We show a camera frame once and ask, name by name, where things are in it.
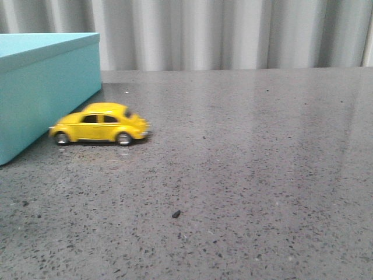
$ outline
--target toy car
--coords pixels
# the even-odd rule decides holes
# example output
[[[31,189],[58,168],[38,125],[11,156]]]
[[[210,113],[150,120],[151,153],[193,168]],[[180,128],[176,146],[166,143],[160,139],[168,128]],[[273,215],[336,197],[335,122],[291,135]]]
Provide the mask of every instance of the toy car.
[[[109,141],[128,146],[133,139],[148,135],[149,124],[127,106],[110,103],[92,103],[82,112],[69,114],[50,127],[49,136],[56,144],[78,141]]]

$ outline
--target white curtain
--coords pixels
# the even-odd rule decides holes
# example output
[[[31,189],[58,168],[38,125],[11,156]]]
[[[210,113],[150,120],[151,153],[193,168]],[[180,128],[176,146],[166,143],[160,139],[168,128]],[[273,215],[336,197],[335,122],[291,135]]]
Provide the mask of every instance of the white curtain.
[[[373,66],[372,8],[371,0],[0,0],[0,33],[99,32],[102,70]]]

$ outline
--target car wheel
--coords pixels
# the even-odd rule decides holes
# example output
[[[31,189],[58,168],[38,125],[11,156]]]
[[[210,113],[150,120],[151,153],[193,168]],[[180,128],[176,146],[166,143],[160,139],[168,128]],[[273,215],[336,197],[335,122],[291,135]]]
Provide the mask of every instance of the car wheel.
[[[54,141],[57,145],[67,145],[70,142],[67,134],[63,132],[57,132],[57,134],[54,136]]]
[[[128,146],[132,142],[132,137],[127,133],[121,132],[118,134],[117,143],[121,146]]]

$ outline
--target granite surface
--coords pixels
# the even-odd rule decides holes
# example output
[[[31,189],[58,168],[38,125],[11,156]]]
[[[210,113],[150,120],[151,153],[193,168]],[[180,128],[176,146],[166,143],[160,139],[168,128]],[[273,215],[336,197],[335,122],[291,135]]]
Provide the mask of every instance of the granite surface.
[[[104,72],[151,135],[0,166],[0,279],[372,279],[372,76]]]

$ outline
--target turquoise box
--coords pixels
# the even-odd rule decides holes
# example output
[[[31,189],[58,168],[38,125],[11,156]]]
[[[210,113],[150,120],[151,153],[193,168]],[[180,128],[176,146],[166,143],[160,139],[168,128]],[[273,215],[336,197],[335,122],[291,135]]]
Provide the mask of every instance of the turquoise box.
[[[0,34],[0,165],[101,89],[98,33]]]

